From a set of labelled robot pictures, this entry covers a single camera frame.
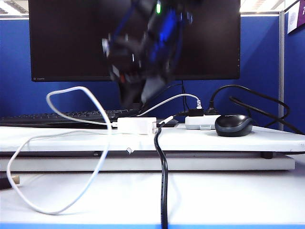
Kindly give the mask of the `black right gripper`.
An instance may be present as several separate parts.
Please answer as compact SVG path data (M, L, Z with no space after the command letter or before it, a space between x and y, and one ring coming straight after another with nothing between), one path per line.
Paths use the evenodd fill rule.
M142 40L112 36L102 39L113 81L144 81L141 102L145 104L168 82L182 51L183 14L154 13ZM118 83L122 106L133 102L133 84Z

